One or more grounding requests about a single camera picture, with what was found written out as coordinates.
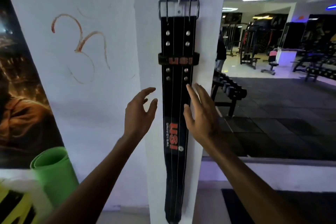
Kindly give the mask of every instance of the black mat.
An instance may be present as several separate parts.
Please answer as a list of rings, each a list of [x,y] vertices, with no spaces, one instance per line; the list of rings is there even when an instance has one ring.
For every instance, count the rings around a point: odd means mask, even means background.
[[[277,191],[296,207],[310,223],[335,223],[336,193]],[[231,224],[254,224],[238,196],[232,189],[222,189]]]
[[[232,78],[247,89],[223,136],[238,156],[336,161],[336,87],[302,79]],[[228,102],[220,89],[216,101]]]

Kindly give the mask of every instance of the green yoga mat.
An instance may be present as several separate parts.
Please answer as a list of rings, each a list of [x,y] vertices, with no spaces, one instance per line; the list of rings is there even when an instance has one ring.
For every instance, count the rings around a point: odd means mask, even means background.
[[[30,168],[56,208],[78,187],[78,180],[64,147],[54,147],[36,156]]]

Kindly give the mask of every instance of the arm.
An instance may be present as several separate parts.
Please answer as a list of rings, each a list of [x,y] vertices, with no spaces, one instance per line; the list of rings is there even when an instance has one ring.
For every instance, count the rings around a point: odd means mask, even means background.
[[[85,178],[71,196],[51,215],[47,224],[96,223],[121,170],[141,139],[148,132],[157,108],[154,99],[145,112],[145,97],[155,88],[137,94],[127,105],[124,135],[107,157]]]
[[[220,138],[218,115],[206,90],[195,85],[187,89],[195,108],[193,119],[190,107],[184,106],[187,128],[219,165],[237,196],[256,224],[307,223],[299,212],[266,182],[247,167]]]

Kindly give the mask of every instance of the wall poster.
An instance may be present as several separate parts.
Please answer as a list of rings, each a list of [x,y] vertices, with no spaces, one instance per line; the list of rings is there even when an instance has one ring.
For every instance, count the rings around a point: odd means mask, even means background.
[[[28,169],[63,146],[11,0],[0,0],[0,168]]]

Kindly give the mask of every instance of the hand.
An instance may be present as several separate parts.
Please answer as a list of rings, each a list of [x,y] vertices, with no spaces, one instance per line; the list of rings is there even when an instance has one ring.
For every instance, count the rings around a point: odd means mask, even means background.
[[[184,105],[183,115],[187,128],[193,137],[206,148],[209,142],[219,135],[221,130],[219,128],[215,103],[202,86],[195,84],[195,89],[199,94],[199,98],[194,89],[187,84],[187,90],[195,108],[195,120],[187,104]]]
[[[151,102],[148,112],[144,109],[144,103],[148,101],[145,97],[153,91],[155,91],[153,87],[141,90],[126,107],[124,136],[136,140],[137,143],[148,132],[155,117],[158,107],[156,98]]]

